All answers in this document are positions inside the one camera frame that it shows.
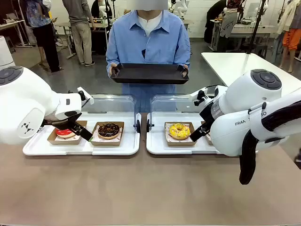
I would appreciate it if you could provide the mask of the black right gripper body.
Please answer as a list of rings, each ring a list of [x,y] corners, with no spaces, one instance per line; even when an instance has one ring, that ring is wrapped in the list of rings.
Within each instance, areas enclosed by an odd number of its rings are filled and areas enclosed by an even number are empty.
[[[214,122],[214,118],[211,113],[211,107],[213,105],[213,101],[208,103],[199,113],[201,118],[205,121],[207,124],[212,124]]]

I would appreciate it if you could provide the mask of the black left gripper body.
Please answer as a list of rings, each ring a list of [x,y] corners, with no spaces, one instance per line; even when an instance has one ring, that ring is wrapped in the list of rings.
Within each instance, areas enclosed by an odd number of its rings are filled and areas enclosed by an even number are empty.
[[[57,129],[77,129],[80,127],[80,125],[76,122],[76,120],[82,115],[82,113],[73,115],[71,117],[68,117],[64,120],[60,121],[47,121],[43,120],[43,126],[51,125],[54,126]]]

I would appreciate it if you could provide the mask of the person's left hand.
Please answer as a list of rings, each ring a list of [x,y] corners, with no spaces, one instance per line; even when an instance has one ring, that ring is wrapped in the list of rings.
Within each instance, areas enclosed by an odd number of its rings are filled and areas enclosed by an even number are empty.
[[[181,69],[181,74],[183,77],[186,77],[189,73],[189,67],[186,64],[178,65],[178,68]]]

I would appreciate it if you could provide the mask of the person's right hand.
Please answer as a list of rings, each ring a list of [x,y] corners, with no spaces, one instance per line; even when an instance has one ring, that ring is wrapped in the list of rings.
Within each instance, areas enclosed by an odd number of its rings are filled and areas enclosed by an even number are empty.
[[[107,65],[107,71],[108,71],[108,76],[111,77],[116,77],[119,72],[120,72],[120,67],[122,64],[117,64],[117,63],[109,63]]]

